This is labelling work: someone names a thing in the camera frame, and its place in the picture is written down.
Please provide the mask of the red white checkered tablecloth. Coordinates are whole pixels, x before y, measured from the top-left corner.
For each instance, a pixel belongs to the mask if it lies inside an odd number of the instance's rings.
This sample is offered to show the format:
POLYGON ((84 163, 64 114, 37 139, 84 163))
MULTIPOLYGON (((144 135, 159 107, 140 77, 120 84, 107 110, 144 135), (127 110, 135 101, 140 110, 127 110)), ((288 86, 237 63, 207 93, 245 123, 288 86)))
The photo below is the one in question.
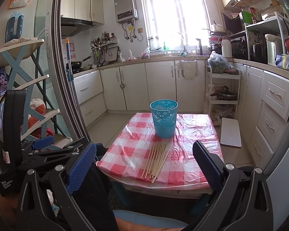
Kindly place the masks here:
POLYGON ((178 114, 174 136, 155 134, 152 115, 136 113, 97 162, 107 176, 130 186, 148 189, 200 189, 208 183, 193 156, 200 141, 222 157, 211 118, 206 114, 178 114))

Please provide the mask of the blue perforated plastic basket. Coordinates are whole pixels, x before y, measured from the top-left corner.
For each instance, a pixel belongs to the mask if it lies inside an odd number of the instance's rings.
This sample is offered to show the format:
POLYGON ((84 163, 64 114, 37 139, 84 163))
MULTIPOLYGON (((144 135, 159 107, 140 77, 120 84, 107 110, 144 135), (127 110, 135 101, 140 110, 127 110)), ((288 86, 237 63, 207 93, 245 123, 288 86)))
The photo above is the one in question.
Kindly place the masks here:
POLYGON ((160 99, 150 103, 155 134, 162 139, 175 134, 178 103, 171 99, 160 99))

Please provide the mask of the white rolling storage cart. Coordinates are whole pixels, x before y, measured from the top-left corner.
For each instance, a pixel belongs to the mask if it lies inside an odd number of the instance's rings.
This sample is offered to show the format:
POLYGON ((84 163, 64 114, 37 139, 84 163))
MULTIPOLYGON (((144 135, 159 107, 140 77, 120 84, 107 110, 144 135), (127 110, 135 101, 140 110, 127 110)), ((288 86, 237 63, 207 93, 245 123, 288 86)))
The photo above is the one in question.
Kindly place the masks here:
POLYGON ((205 113, 215 126, 221 126, 223 118, 235 119, 241 88, 241 71, 231 67, 224 73, 214 73, 206 68, 205 113))

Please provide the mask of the black frying pan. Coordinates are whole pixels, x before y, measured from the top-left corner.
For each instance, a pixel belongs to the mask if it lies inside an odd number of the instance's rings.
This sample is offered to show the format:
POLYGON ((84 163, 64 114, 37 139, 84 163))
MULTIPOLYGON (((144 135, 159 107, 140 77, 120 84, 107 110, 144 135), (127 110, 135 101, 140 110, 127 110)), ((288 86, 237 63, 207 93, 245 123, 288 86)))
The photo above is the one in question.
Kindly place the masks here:
POLYGON ((91 56, 86 57, 85 59, 77 62, 71 62, 71 68, 72 69, 80 69, 82 66, 82 63, 85 62, 86 60, 89 60, 91 56))

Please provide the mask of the blue white folding shelf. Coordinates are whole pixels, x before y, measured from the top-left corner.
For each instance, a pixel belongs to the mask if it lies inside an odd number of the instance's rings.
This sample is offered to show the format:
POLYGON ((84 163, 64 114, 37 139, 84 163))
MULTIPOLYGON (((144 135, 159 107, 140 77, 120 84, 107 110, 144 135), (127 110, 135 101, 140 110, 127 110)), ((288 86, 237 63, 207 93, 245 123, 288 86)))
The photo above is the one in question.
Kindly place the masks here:
POLYGON ((46 95, 46 80, 49 74, 44 74, 39 65, 40 47, 44 43, 43 39, 25 41, 0 49, 0 68, 9 67, 8 89, 25 90, 26 101, 24 108, 24 120, 21 127, 21 140, 37 140, 33 136, 35 130, 41 130, 41 136, 46 137, 47 124, 49 121, 54 126, 54 143, 47 148, 55 150, 63 148, 72 142, 71 137, 67 137, 57 124, 56 116, 60 109, 54 108, 50 99, 46 95), (35 76, 30 76, 22 67, 21 62, 31 58, 35 67, 35 76), (30 101, 33 90, 37 88, 43 96, 43 102, 46 106, 46 113, 40 114, 30 108, 30 101))

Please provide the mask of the green vegetable plastic bag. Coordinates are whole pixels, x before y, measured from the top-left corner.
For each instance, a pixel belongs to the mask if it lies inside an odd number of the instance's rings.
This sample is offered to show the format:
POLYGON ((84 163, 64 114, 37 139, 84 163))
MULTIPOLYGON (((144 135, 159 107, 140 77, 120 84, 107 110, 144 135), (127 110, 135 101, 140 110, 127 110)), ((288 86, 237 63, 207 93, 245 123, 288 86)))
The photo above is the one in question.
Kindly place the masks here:
POLYGON ((234 67, 229 63, 229 61, 215 51, 211 52, 208 59, 208 65, 211 67, 213 74, 222 74, 226 71, 234 70, 234 67))

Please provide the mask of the white thermos jug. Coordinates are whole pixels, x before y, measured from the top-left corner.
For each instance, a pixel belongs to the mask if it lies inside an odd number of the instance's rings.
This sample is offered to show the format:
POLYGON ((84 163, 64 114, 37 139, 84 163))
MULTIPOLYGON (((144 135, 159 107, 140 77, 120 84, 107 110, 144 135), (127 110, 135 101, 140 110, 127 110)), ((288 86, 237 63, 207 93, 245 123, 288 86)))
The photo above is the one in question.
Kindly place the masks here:
POLYGON ((226 58, 232 58, 232 46, 229 39, 222 39, 221 42, 222 55, 226 58))

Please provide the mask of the black range hood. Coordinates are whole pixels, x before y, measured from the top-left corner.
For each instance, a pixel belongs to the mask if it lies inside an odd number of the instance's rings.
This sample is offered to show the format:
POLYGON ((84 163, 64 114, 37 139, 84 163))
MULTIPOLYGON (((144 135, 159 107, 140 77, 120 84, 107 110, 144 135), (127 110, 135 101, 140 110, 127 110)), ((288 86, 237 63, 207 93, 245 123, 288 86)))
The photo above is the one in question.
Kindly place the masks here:
POLYGON ((61 17, 61 36, 63 38, 73 37, 82 31, 96 28, 101 25, 102 23, 94 21, 61 17))

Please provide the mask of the white electric kettle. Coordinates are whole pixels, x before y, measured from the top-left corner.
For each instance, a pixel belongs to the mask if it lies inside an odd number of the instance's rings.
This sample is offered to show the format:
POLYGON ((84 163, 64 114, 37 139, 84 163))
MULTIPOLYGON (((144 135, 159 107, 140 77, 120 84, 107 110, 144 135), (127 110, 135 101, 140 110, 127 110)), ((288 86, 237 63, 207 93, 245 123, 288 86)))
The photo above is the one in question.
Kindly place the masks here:
POLYGON ((265 39, 267 43, 268 64, 275 66, 277 58, 283 54, 281 38, 273 34, 265 34, 265 39))

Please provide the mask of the grey gas water heater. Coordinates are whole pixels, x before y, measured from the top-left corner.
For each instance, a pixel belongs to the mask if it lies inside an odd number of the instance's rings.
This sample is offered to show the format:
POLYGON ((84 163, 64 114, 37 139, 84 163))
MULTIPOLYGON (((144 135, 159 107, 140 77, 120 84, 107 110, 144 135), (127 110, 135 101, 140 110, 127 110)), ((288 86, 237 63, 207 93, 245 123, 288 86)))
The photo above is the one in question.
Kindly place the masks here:
POLYGON ((131 23, 138 20, 136 0, 114 0, 116 22, 131 23))

